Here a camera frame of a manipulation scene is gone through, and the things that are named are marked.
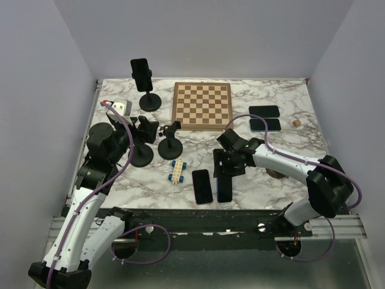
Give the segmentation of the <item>blue phone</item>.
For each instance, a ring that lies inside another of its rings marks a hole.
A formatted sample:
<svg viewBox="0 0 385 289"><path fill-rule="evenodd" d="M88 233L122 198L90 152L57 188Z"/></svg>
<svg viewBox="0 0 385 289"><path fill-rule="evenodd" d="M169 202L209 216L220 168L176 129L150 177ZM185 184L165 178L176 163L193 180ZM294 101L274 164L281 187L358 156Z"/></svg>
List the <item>blue phone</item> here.
<svg viewBox="0 0 385 289"><path fill-rule="evenodd" d="M226 175L217 176L217 201L226 203L232 201L232 177Z"/></svg>

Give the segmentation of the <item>pink phone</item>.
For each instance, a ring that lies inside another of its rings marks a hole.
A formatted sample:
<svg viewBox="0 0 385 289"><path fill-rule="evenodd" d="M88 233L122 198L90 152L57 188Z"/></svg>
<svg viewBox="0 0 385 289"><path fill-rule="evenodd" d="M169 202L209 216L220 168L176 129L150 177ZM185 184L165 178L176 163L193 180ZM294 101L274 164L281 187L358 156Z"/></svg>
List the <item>pink phone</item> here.
<svg viewBox="0 0 385 289"><path fill-rule="evenodd" d="M213 202L209 172L206 169L192 171L192 183L197 204Z"/></svg>

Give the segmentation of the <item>black stand for pink phone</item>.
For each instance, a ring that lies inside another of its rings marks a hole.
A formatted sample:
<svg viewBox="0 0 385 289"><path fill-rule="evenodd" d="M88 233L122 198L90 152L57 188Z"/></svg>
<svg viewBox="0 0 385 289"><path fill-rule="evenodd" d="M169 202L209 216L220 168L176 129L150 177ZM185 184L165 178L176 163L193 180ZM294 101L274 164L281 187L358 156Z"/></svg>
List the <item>black stand for pink phone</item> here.
<svg viewBox="0 0 385 289"><path fill-rule="evenodd" d="M131 165L134 167L148 166L154 157L153 150L150 146L142 142L134 143L133 157Z"/></svg>

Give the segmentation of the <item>black stand with blue phone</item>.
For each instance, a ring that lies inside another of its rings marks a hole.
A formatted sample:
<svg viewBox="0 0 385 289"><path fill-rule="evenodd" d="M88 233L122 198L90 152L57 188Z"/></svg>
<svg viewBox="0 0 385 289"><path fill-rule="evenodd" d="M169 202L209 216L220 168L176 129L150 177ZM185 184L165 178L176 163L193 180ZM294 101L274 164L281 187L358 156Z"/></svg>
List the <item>black stand with blue phone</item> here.
<svg viewBox="0 0 385 289"><path fill-rule="evenodd" d="M165 137L158 145L158 153L165 160L175 160L181 156L183 145L179 139L175 137L175 132L181 129L178 120L171 125L165 125L160 128L159 136Z"/></svg>

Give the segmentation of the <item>teal phone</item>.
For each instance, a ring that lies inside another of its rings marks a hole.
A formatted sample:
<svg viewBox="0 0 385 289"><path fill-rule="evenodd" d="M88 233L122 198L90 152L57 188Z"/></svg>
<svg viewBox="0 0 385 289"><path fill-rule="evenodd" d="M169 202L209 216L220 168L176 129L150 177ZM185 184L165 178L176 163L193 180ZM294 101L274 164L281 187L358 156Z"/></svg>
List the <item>teal phone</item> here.
<svg viewBox="0 0 385 289"><path fill-rule="evenodd" d="M267 124L267 130L270 132L281 131L281 125L279 119L257 119L252 118L249 121L250 130L253 132L264 132L265 124Z"/></svg>

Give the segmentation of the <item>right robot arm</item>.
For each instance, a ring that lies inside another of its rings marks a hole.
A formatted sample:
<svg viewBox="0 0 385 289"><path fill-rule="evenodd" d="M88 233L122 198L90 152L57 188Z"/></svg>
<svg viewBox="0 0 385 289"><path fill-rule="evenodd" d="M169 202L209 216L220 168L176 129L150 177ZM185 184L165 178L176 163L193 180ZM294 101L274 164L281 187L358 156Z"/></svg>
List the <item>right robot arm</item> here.
<svg viewBox="0 0 385 289"><path fill-rule="evenodd" d="M308 196L286 206L273 224L279 233L292 235L304 222L323 216L334 218L345 206L354 187L338 160L330 155L307 158L272 147L267 139L246 140L225 130L214 149L214 177L231 179L245 174L246 167L262 167L294 178L307 187Z"/></svg>

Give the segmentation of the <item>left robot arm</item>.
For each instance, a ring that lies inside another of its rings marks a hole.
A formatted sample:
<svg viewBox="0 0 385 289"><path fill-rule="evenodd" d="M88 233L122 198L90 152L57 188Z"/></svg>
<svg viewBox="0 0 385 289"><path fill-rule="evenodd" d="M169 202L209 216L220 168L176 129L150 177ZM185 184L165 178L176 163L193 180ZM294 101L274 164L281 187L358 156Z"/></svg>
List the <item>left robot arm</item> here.
<svg viewBox="0 0 385 289"><path fill-rule="evenodd" d="M93 234L90 228L114 181L123 173L117 163L125 153L134 155L136 117L110 117L89 130L88 154L79 169L72 203L51 249L32 263L28 274L43 288L87 288L91 271L117 238L133 232L133 212L111 208Z"/></svg>

